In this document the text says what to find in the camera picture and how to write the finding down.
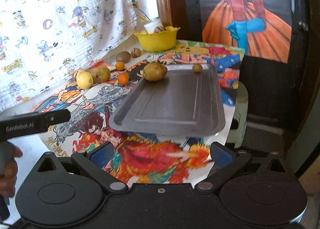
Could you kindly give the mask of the person left hand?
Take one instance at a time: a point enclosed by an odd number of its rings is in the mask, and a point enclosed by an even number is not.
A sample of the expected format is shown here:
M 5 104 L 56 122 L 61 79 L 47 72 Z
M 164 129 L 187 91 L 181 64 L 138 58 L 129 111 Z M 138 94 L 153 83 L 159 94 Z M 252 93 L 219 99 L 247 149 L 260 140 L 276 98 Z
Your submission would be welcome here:
M 12 198 L 15 195 L 15 185 L 17 180 L 18 165 L 16 158 L 23 156 L 20 148 L 15 147 L 12 160 L 6 165 L 4 169 L 4 176 L 0 179 L 1 195 Z

